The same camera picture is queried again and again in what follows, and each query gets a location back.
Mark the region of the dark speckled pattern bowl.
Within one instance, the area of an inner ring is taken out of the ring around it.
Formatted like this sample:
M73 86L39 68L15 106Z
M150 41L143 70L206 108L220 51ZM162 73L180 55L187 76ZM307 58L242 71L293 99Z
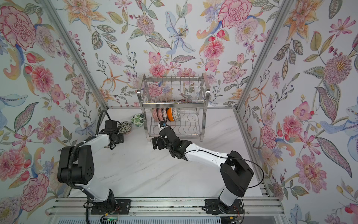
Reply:
M130 121L123 121L121 122L121 126L119 128L119 133L121 134L128 134L132 131L133 125Z

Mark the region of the dark patterned bowl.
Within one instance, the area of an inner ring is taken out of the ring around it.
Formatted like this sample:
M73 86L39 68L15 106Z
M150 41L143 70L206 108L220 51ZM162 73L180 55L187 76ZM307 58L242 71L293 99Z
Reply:
M163 118L163 114L162 114L162 109L161 108L157 108L157 117L159 121L164 121Z

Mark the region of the plain white bowl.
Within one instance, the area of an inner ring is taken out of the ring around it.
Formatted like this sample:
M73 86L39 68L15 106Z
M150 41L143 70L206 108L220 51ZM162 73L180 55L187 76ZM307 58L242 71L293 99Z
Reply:
M175 121L175 119L173 118L172 108L168 108L168 109L167 109L167 119L168 119L170 122L174 122L174 121Z

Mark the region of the pale green patterned bowl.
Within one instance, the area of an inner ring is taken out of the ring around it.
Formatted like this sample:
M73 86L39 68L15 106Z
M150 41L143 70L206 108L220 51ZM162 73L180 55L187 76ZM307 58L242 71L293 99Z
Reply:
M176 122L181 121L180 109L173 107L172 108L172 116L173 116L174 121L176 121Z

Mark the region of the blue geometric pattern bowl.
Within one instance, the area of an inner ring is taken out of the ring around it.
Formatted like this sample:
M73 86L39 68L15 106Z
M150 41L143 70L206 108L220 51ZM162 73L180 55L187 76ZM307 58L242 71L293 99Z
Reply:
M162 108L162 117L164 121L167 121L168 119L167 108Z

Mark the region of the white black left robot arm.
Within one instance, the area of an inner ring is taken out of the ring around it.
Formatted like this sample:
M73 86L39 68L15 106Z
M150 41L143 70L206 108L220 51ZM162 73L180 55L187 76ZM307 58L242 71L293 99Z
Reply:
M83 192L88 203L104 212L114 211L118 205L113 191L103 187L95 177L92 151L104 147L114 149L117 144L123 143L124 136L119 132L120 128L120 122L107 120L102 131L75 146L62 148L60 154L58 181Z

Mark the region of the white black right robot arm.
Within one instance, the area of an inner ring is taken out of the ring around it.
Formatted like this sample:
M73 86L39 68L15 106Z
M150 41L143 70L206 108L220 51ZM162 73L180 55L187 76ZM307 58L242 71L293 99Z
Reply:
M219 205L230 207L237 198L245 195L254 172L248 165L248 160L243 159L238 152L219 153L182 140L164 121L158 124L158 131L159 136L152 138L154 150L165 148L173 158L198 162L220 172L225 187L219 196Z

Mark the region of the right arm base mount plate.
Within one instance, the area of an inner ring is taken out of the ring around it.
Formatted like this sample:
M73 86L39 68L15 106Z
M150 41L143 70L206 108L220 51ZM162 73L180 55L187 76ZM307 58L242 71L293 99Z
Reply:
M202 210L209 215L229 214L238 215L244 214L244 206L240 199L236 199L231 206L221 202L219 199L205 199Z

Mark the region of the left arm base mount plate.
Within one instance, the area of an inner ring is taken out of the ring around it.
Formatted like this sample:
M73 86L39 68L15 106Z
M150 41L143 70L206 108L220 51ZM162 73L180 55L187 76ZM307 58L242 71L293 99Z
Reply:
M94 203L91 208L91 215L104 215L104 214L116 214L116 215L128 215L131 207L130 199L116 199L111 202Z

